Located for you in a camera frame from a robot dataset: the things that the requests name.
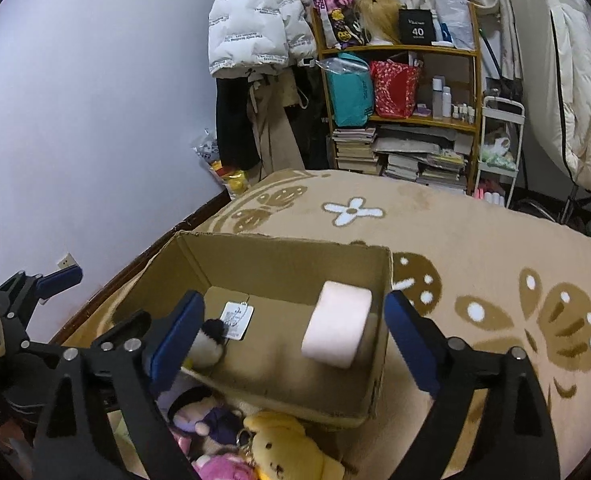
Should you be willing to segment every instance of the stack of books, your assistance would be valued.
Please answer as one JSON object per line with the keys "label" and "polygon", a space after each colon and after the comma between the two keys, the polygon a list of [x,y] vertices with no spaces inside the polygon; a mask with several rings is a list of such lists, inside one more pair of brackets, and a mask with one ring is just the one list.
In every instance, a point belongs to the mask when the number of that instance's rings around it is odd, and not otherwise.
{"label": "stack of books", "polygon": [[451,150],[441,150],[437,155],[427,155],[417,182],[429,186],[437,184],[466,189],[466,178],[461,175],[465,165],[466,161],[462,155]]}
{"label": "stack of books", "polygon": [[375,128],[344,128],[333,132],[338,168],[379,175],[380,157],[373,153]]}
{"label": "stack of books", "polygon": [[415,181],[418,178],[418,166],[418,161],[412,156],[391,154],[384,174],[391,178]]}
{"label": "stack of books", "polygon": [[455,152],[456,140],[456,131],[449,128],[385,126],[378,132],[373,151],[388,155],[385,176],[466,189],[461,175],[466,159]]}

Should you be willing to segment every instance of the price tag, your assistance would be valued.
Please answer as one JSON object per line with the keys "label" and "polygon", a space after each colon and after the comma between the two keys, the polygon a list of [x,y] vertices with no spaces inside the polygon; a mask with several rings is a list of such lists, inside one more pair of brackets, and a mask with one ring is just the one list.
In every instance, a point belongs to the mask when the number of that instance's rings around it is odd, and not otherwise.
{"label": "price tag", "polygon": [[226,325],[225,337],[236,341],[242,339],[248,324],[251,322],[251,316],[253,316],[253,307],[249,304],[227,302],[220,316],[220,319]]}

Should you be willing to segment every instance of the yellow toy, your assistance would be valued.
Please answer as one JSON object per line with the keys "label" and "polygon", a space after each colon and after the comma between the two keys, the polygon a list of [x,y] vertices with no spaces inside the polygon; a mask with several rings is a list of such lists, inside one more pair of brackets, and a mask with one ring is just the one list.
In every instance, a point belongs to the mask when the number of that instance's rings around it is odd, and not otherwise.
{"label": "yellow toy", "polygon": [[291,415],[259,412],[244,419],[259,480],[342,480],[344,466],[325,455]]}

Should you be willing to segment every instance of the beige pants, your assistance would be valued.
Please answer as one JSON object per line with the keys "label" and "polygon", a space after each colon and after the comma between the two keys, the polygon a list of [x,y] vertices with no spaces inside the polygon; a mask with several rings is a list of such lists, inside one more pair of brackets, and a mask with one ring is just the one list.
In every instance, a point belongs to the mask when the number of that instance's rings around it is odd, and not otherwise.
{"label": "beige pants", "polygon": [[267,80],[258,81],[252,87],[248,111],[260,163],[247,171],[251,184],[274,171],[304,169],[291,124],[284,111],[285,106],[298,102],[291,70],[286,70],[278,77],[268,76]]}

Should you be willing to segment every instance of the white rack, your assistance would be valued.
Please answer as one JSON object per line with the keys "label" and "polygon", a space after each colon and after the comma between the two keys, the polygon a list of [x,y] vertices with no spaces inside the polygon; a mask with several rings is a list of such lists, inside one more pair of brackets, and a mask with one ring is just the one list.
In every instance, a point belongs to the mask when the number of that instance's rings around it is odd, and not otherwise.
{"label": "white rack", "polygon": [[[513,114],[511,112],[506,112],[504,110],[498,110],[497,108],[489,107],[489,103],[505,103],[507,105],[512,105],[514,107],[519,108],[522,110],[521,114]],[[495,119],[498,121],[502,121],[505,123],[512,123],[517,124],[517,153],[515,154],[515,170],[506,170],[505,168],[496,168],[495,166],[490,166],[486,162],[482,162],[480,158],[478,158],[478,174],[475,178],[475,192],[478,190],[478,186],[480,185],[480,174],[482,172],[486,173],[494,173],[501,176],[507,176],[511,178],[511,191],[509,192],[509,197],[505,201],[505,207],[509,208],[509,204],[511,203],[511,198],[513,197],[513,190],[515,189],[515,181],[517,180],[517,174],[520,168],[520,157],[522,155],[522,139],[523,139],[523,131],[525,127],[525,108],[522,106],[521,103],[517,101],[512,101],[510,99],[504,99],[504,97],[494,97],[494,96],[487,96],[484,98],[482,103],[482,139],[480,140],[480,146],[484,146],[484,136],[486,134],[487,128],[487,118]]]}

